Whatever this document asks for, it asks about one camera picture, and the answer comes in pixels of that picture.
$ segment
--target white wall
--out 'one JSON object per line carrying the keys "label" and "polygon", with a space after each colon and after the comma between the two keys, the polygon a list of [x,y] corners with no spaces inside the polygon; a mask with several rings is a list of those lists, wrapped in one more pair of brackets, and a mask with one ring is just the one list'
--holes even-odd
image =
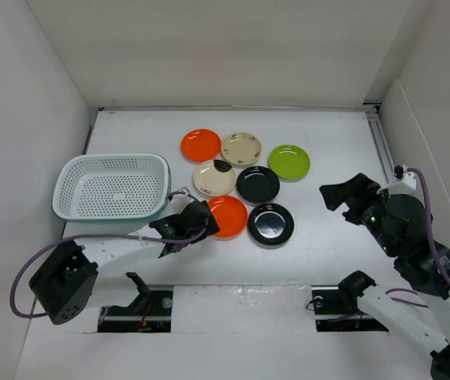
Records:
{"label": "white wall", "polygon": [[396,162],[427,173],[436,236],[450,246],[450,2],[434,2],[381,118]]}
{"label": "white wall", "polygon": [[398,74],[428,3],[28,0],[93,106],[361,105]]}
{"label": "white wall", "polygon": [[[82,151],[89,110],[23,0],[0,0],[0,380],[13,378],[28,322],[9,310],[20,266],[58,238],[55,179]],[[23,283],[19,305],[32,296]]]}
{"label": "white wall", "polygon": [[415,0],[411,3],[367,92],[365,97],[367,101],[381,102],[384,99],[418,42],[432,4],[433,0]]}

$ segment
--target plastic basket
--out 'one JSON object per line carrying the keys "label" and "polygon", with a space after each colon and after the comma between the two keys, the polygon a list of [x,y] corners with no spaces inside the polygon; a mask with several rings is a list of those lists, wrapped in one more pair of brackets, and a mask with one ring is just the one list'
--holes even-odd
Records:
{"label": "plastic basket", "polygon": [[168,163],[157,154],[85,155],[63,167],[52,208],[69,221],[149,219],[169,192]]}

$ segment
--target black plate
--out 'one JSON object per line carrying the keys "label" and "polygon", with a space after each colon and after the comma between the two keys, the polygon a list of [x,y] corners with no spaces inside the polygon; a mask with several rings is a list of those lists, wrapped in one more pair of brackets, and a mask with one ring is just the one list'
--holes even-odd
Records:
{"label": "black plate", "polygon": [[283,206],[265,203],[256,206],[248,218],[248,231],[258,243],[280,245],[291,238],[295,222]]}
{"label": "black plate", "polygon": [[279,178],[269,168],[252,166],[239,174],[237,191],[245,200],[252,203],[268,202],[279,193]]}

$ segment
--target red-orange plate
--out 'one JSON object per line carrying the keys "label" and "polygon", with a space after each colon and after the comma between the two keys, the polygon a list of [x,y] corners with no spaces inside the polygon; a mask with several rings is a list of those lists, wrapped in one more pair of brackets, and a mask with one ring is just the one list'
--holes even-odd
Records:
{"label": "red-orange plate", "polygon": [[180,149],[188,160],[212,160],[221,150],[221,139],[208,129],[196,129],[183,137]]}
{"label": "red-orange plate", "polygon": [[218,238],[230,238],[240,233],[248,223],[248,210],[234,196],[217,196],[209,201],[209,208],[221,229]]}

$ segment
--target lime green plate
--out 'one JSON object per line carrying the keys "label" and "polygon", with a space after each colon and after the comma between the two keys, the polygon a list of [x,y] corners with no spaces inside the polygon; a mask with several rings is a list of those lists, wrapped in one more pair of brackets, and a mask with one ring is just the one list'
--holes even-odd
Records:
{"label": "lime green plate", "polygon": [[281,145],[270,153],[269,166],[281,178],[300,180],[309,171],[311,159],[298,146]]}

